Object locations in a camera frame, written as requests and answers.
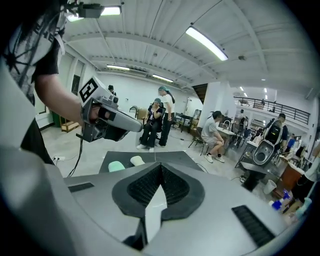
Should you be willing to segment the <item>wooden shelf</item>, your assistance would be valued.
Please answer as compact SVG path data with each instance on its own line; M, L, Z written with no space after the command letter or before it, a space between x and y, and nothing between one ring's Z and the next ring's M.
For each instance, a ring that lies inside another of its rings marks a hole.
M70 121L62 117L59 118L59 121L60 121L61 131L66 133L69 133L80 126L77 122Z

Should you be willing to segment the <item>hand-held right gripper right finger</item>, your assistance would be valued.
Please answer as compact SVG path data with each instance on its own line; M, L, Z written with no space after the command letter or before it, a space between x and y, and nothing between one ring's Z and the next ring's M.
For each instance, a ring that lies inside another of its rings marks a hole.
M285 218L266 202L235 181L181 165L174 168L201 182L205 197L188 218L165 221L145 247L150 256L272 256L295 235L298 224ZM245 205L274 234L258 247L232 208Z

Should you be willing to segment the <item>person's black printed shirt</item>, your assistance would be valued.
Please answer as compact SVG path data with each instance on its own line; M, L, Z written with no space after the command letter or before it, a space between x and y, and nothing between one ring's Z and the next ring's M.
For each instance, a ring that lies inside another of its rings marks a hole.
M22 21L4 50L6 67L20 90L34 104L35 81L59 73L58 58L65 32L63 6L68 0L39 0L34 17Z

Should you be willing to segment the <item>ceiling light strip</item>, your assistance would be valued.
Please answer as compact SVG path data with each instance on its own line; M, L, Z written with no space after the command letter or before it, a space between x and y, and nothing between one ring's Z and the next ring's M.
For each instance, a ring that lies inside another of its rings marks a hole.
M122 71L129 71L130 68L128 67L124 67L124 66L119 66L119 65L110 65L110 64L107 64L106 67L108 69L116 69L116 70L122 70Z
M159 80L162 80L162 81L166 81L168 83L173 83L174 82L172 79L168 79L166 77L162 77L162 76L159 76L157 74L153 74L152 77L156 78L156 79L159 79Z
M205 35L200 33L198 30L190 26L185 33L198 41L200 44L205 46L208 50L210 50L219 60L226 61L228 60L227 55L210 39L208 39Z

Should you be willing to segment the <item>green soap bar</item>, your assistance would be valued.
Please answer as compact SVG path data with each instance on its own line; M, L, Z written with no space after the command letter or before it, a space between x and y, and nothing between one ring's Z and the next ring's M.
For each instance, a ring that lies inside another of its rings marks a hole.
M108 164L108 171L111 172L117 172L121 170L125 170L126 168L124 165L119 161L113 161Z

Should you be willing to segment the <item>white bucket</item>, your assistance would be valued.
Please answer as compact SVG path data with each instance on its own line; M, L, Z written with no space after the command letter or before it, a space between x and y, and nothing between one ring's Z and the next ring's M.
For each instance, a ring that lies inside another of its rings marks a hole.
M268 195L276 188L277 184L273 180L269 179L263 188L263 193Z

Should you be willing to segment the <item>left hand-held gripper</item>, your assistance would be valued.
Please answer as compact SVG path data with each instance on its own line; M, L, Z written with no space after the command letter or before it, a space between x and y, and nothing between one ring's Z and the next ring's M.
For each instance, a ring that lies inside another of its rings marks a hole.
M81 118L83 125L81 133L76 134L78 138L86 142L99 139L120 141L128 133L139 133L143 124L137 120L131 112L119 110L119 98L113 95L108 88L96 77L92 76L79 90L78 97L81 101ZM110 112L109 119L97 120L90 123L90 113L93 105L102 106Z

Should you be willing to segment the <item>white toilet bowl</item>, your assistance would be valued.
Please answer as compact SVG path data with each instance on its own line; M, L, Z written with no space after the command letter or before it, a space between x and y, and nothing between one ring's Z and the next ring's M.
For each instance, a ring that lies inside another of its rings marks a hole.
M260 142L260 144L253 153L253 162L258 166L262 166L269 161L269 159L273 155L273 152L274 145L268 140L264 139Z

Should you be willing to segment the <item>green bin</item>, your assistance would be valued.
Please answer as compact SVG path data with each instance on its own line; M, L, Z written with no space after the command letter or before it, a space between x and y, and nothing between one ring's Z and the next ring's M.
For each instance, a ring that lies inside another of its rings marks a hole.
M60 128L61 127L60 116L54 111L52 111L51 114L52 114L52 120L53 120L54 126L56 128Z

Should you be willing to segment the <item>white soap bar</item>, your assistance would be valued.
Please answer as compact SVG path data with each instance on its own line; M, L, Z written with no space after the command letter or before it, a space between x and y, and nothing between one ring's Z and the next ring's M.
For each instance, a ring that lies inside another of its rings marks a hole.
M140 165L144 165L145 162L143 161L142 157L139 156L139 155L136 155L136 156L133 156L131 159L130 159L130 162L133 166L140 166Z

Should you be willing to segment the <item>white bottle blue cap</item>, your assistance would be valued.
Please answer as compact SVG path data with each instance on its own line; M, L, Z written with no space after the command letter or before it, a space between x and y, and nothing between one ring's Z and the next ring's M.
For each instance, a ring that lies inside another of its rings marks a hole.
M271 203L271 207L277 211L277 212L280 212L282 213L283 210L284 210L284 199L283 198L280 198L274 202Z

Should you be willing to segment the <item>white sink basin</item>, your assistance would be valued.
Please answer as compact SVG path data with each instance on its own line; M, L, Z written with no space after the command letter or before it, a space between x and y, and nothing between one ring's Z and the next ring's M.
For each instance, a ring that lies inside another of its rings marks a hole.
M145 231L148 243L151 242L160 230L162 211L167 209L167 207L166 195L163 187L160 185L145 208Z

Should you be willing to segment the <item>brown cabinet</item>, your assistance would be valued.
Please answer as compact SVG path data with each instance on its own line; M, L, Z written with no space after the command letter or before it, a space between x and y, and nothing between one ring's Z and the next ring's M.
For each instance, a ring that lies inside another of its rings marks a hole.
M304 174L305 172L301 168L295 166L291 162L288 162L282 175L280 176L284 189L286 189L287 191L291 191L296 185L297 181Z

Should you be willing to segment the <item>person's left forearm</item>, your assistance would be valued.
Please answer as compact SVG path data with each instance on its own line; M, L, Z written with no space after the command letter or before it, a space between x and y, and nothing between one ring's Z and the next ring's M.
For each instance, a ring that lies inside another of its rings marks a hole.
M34 87L38 98L51 111L81 126L84 124L80 100L62 86L57 74L38 76Z

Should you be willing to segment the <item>person's left hand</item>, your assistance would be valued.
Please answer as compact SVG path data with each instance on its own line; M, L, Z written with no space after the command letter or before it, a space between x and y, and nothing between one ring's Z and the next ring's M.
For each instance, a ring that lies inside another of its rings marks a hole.
M89 122L95 123L97 120L107 121L110 117L110 112L101 105L93 105L89 115Z

